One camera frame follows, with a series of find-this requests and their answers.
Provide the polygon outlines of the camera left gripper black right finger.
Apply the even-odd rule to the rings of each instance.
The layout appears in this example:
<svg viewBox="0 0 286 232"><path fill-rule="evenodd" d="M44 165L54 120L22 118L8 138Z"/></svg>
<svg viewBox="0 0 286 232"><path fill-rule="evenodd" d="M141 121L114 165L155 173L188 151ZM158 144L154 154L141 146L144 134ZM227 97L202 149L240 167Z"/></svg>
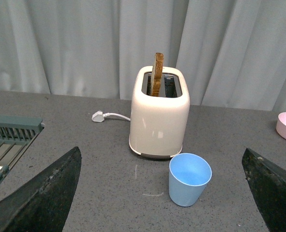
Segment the camera left gripper black right finger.
<svg viewBox="0 0 286 232"><path fill-rule="evenodd" d="M242 166L257 208L270 232L286 232L286 170L247 148Z"/></svg>

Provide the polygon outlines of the camera left gripper black left finger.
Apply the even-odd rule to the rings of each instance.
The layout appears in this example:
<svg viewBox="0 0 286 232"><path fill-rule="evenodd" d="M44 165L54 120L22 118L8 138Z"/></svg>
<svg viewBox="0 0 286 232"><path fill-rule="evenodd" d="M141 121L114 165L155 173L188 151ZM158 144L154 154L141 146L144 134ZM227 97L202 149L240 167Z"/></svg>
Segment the camera left gripper black left finger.
<svg viewBox="0 0 286 232"><path fill-rule="evenodd" d="M0 232L61 232L81 171L74 147L0 201Z"/></svg>

